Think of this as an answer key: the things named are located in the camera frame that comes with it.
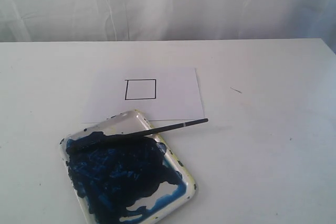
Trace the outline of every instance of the dark blue paint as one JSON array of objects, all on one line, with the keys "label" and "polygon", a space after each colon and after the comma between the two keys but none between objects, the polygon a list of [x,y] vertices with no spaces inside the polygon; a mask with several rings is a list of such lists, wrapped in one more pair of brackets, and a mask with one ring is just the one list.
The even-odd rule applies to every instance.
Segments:
[{"label": "dark blue paint", "polygon": [[[93,132],[90,138],[103,140],[102,132]],[[83,137],[77,141],[87,141]],[[69,148],[74,140],[67,141]],[[164,159],[166,146],[149,137],[118,146],[95,147],[86,152],[70,155],[67,162],[69,177],[77,194],[85,198],[89,212],[95,214],[96,222],[139,223],[167,206],[186,192],[182,175]],[[128,211],[126,207],[144,197],[150,197],[159,185],[168,182],[178,185],[173,195],[158,199],[151,210],[140,207]],[[121,217],[142,217],[120,222]]]}]

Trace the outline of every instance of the paintbrush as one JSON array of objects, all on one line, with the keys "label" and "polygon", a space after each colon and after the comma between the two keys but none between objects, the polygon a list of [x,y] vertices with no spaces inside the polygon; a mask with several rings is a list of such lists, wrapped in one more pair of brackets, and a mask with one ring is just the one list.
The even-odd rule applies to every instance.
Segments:
[{"label": "paintbrush", "polygon": [[96,138],[96,137],[90,137],[92,135],[89,135],[85,137],[85,139],[79,139],[74,141],[70,147],[66,149],[66,152],[70,155],[77,152],[87,151],[90,148],[99,147],[99,146],[114,146],[114,145],[125,145],[125,144],[131,144],[133,142],[136,142],[139,140],[140,137],[143,136],[149,136],[152,134],[158,134],[165,131],[171,131],[176,130],[179,128],[200,124],[200,123],[206,123],[208,121],[208,118],[199,119],[195,121],[185,122],[185,123],[178,123],[173,125],[168,125],[164,127],[154,128],[146,131],[139,131],[139,132],[133,132],[129,134],[118,134],[118,135],[111,135],[111,136],[104,136],[104,138]]}]

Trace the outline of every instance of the table surface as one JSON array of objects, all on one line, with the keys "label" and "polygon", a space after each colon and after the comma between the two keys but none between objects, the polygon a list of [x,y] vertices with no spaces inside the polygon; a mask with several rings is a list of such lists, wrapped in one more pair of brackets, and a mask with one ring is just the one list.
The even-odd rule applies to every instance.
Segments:
[{"label": "table surface", "polygon": [[209,118],[162,134],[199,188],[162,224],[334,223],[336,56],[320,39],[0,43],[1,223],[85,223],[59,141],[87,126],[100,69],[130,65],[195,67]]}]

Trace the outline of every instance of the white backdrop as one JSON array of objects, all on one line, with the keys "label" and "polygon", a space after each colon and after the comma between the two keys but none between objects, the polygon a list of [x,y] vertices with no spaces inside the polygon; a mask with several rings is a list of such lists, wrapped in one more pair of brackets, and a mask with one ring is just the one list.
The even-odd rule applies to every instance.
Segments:
[{"label": "white backdrop", "polygon": [[0,0],[0,41],[321,37],[336,0]]}]

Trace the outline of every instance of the white paper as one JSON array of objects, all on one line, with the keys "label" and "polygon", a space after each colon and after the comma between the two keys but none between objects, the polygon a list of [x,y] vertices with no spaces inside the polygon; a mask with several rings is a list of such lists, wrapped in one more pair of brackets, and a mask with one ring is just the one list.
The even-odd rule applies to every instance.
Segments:
[{"label": "white paper", "polygon": [[204,117],[194,68],[108,69],[92,87],[83,122],[138,109],[148,120]]}]

